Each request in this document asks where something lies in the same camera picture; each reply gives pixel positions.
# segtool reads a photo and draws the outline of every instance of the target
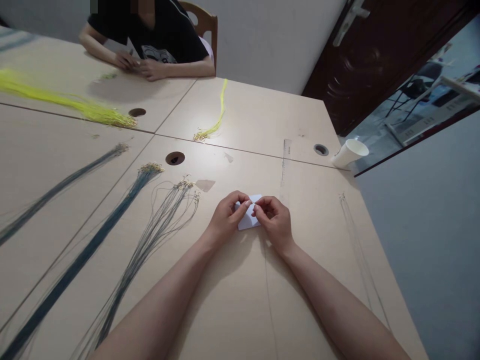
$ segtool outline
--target black t-shirt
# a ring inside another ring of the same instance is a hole
[[[92,28],[118,43],[130,38],[142,59],[164,63],[193,63],[209,55],[195,32],[187,12],[177,0],[155,0],[155,27],[150,30],[138,14],[94,13]]]

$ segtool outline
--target dark brown door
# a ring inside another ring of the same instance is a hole
[[[302,93],[325,102],[342,136],[480,11],[480,0],[364,0],[361,8],[370,14],[357,16],[336,47],[355,3],[347,2]]]

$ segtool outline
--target door handle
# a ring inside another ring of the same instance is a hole
[[[345,19],[341,23],[340,30],[338,30],[338,32],[336,33],[335,39],[333,39],[334,47],[337,48],[340,46],[340,43],[342,42],[345,34],[350,29],[350,26],[352,25],[352,23],[354,22],[357,16],[363,19],[366,19],[370,16],[370,11],[362,8],[364,1],[365,0],[355,0],[351,5],[350,10],[345,16]]]

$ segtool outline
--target hand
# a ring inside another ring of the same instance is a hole
[[[275,196],[264,196],[258,200],[252,216],[265,228],[271,244],[281,256],[295,245],[290,211]]]
[[[126,51],[118,51],[115,54],[115,65],[123,70],[131,70],[139,66],[137,60]]]
[[[152,59],[140,60],[140,72],[148,81],[156,81],[167,78],[168,64]]]
[[[236,202],[240,202],[240,207],[235,211]],[[243,192],[237,190],[228,194],[218,203],[205,232],[215,243],[223,244],[234,234],[251,204],[249,196]]]

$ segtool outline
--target wooden chair back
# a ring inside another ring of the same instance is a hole
[[[217,36],[219,32],[219,19],[215,15],[210,15],[200,6],[187,1],[179,1],[186,12],[193,13],[198,19],[198,24],[193,25],[199,37],[204,37],[207,31],[211,31],[211,49],[213,50],[213,61],[215,69],[217,68]]]

